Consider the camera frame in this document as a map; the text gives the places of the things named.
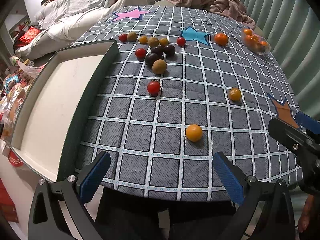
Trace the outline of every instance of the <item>tablecloth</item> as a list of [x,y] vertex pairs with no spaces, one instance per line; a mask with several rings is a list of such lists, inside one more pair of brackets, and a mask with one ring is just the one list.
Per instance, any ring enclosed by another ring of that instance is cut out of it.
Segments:
[[[94,25],[74,45],[118,39],[135,31],[140,36],[167,38],[174,57],[156,75],[135,57],[138,41],[121,43],[91,107],[76,160],[76,171],[106,150],[111,167],[102,185],[121,192],[181,201],[229,199],[213,166],[222,151],[246,175],[261,181],[301,180],[295,156],[268,133],[276,117],[300,128],[294,116],[298,103],[271,53],[259,56],[240,41],[243,25],[203,10],[159,6],[124,7]],[[225,47],[214,43],[216,33],[229,37]],[[183,36],[184,47],[177,45]],[[151,80],[161,92],[146,91]],[[238,87],[241,102],[228,99]],[[196,123],[203,129],[197,143],[185,138]]]

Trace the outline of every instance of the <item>orange star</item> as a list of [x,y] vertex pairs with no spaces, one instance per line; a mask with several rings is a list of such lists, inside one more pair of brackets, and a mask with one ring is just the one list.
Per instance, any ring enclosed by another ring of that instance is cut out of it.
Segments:
[[272,95],[268,93],[267,95],[271,99],[273,105],[276,108],[276,111],[278,113],[277,117],[282,121],[288,123],[289,125],[293,126],[294,128],[301,129],[300,125],[296,123],[295,119],[292,116],[292,110],[289,106],[287,98],[285,98],[282,103],[279,103],[276,99],[274,99]]

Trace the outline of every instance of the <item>blue star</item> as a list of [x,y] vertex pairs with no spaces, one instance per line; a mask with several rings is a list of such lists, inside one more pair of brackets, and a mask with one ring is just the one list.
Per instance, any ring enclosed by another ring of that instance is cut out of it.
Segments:
[[191,26],[189,26],[186,30],[181,31],[180,36],[184,37],[186,41],[199,41],[209,46],[209,43],[206,39],[206,37],[209,36],[209,33],[197,32]]

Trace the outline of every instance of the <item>pink blanket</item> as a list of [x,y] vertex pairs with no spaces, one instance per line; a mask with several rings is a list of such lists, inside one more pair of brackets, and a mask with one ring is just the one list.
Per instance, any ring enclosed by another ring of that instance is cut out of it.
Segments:
[[247,16],[247,9],[240,0],[167,0],[175,6],[194,9],[203,9],[224,17],[235,19],[248,25],[251,29],[256,27],[254,20]]

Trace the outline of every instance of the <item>black pants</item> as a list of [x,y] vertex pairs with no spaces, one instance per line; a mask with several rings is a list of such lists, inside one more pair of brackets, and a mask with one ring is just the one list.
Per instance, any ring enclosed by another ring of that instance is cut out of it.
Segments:
[[164,240],[158,212],[169,209],[169,240],[216,239],[235,213],[230,201],[180,202],[135,197],[104,188],[96,218],[103,239]]

